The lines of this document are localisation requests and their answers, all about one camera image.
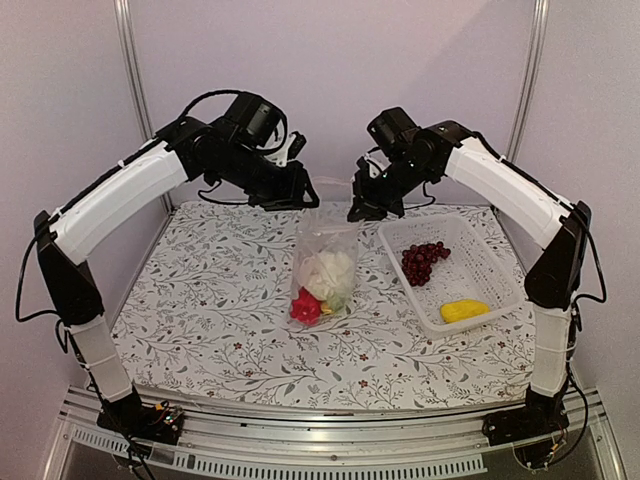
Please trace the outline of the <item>dark red grape bunch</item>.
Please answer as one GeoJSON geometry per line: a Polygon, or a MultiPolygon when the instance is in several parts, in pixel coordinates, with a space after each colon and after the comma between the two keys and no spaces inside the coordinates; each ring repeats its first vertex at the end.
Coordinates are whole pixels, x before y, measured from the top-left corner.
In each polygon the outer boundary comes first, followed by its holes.
{"type": "Polygon", "coordinates": [[[442,241],[412,244],[402,251],[402,273],[411,287],[423,287],[431,280],[434,265],[450,255],[451,249],[442,241]]]}

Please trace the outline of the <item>white cauliflower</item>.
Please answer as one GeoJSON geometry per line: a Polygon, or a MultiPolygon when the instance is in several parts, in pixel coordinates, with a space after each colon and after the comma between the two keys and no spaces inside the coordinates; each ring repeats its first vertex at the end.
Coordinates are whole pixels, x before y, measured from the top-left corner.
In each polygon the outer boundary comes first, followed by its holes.
{"type": "Polygon", "coordinates": [[[317,300],[328,301],[351,293],[355,263],[343,251],[322,251],[307,257],[299,270],[299,284],[317,300]]]}

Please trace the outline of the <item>clear zip top bag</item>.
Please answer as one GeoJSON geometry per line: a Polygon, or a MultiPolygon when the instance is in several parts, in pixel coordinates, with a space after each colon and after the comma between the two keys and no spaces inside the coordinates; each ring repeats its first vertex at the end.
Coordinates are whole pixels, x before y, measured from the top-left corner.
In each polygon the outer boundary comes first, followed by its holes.
{"type": "Polygon", "coordinates": [[[347,306],[356,284],[361,224],[347,215],[351,184],[315,177],[319,206],[306,210],[296,227],[289,316],[313,326],[347,306]]]}

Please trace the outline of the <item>red bell pepper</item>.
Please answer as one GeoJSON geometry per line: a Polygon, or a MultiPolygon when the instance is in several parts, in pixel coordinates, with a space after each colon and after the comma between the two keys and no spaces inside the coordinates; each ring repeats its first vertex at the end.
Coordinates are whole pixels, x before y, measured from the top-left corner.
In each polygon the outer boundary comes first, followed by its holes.
{"type": "Polygon", "coordinates": [[[291,303],[290,316],[304,325],[311,326],[318,322],[321,315],[321,302],[305,288],[301,288],[298,297],[291,303]]]}

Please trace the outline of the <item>white plastic basket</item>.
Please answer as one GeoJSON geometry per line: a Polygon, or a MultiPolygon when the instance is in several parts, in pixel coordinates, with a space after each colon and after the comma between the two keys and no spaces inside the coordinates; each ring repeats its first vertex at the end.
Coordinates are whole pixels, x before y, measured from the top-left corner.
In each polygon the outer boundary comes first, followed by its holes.
{"type": "Polygon", "coordinates": [[[471,224],[458,214],[383,222],[378,235],[409,304],[431,340],[495,322],[524,304],[523,289],[513,274],[471,224]],[[412,287],[401,269],[402,252],[413,244],[438,241],[451,250],[451,255],[434,265],[425,286],[412,287]],[[480,301],[489,307],[489,312],[459,322],[445,322],[440,314],[441,306],[460,300],[480,301]]]}

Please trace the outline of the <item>yellow mango front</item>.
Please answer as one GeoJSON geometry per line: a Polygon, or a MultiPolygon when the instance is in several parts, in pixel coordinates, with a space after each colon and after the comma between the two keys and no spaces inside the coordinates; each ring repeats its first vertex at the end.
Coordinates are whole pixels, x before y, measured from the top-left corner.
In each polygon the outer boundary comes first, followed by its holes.
{"type": "Polygon", "coordinates": [[[447,324],[468,320],[490,312],[490,307],[478,300],[463,299],[440,307],[440,315],[447,324]]]}

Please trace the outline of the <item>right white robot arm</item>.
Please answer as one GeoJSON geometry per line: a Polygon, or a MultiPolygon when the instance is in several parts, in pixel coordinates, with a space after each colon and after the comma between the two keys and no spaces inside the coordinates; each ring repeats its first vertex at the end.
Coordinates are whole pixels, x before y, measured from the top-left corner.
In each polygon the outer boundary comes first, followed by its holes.
{"type": "Polygon", "coordinates": [[[552,192],[498,154],[480,132],[453,120],[420,127],[394,107],[372,120],[367,131],[390,164],[372,176],[367,162],[358,161],[349,221],[402,217],[406,195],[447,177],[482,196],[541,248],[524,282],[533,306],[536,346],[526,407],[516,421],[524,435],[539,435],[554,422],[570,384],[571,349],[581,329],[579,301],[607,300],[605,293],[578,291],[585,254],[597,251],[590,207],[552,192]]]}

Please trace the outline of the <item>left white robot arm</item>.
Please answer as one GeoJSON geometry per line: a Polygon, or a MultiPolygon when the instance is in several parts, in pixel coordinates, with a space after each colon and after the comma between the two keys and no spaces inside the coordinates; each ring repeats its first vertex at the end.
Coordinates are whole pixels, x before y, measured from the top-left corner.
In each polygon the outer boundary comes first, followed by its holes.
{"type": "Polygon", "coordinates": [[[148,426],[148,412],[122,365],[88,266],[95,248],[143,207],[203,178],[228,182],[251,207],[266,211],[316,208],[319,198],[298,155],[306,138],[292,131],[282,109],[262,96],[231,91],[228,109],[211,122],[191,116],[207,92],[53,213],[40,212],[27,247],[36,254],[55,315],[68,331],[111,419],[128,434],[148,426]]]}

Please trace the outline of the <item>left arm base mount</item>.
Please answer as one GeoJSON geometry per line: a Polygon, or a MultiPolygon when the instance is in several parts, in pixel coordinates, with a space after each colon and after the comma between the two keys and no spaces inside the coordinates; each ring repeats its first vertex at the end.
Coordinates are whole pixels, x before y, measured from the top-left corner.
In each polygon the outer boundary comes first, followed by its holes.
{"type": "Polygon", "coordinates": [[[109,401],[102,394],[92,373],[93,389],[101,403],[97,426],[116,432],[125,439],[143,439],[177,445],[184,425],[184,410],[164,400],[153,406],[142,402],[136,387],[122,399],[109,401]]]}

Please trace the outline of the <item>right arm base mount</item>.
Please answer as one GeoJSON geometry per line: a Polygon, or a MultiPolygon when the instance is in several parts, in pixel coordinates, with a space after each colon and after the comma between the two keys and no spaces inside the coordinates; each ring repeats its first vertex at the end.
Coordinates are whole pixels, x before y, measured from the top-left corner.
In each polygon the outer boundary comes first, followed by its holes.
{"type": "Polygon", "coordinates": [[[569,419],[563,398],[569,382],[565,381],[553,397],[526,390],[525,404],[511,410],[500,410],[483,418],[482,433],[490,446],[527,440],[514,450],[516,460],[529,469],[550,465],[564,441],[569,419]]]}

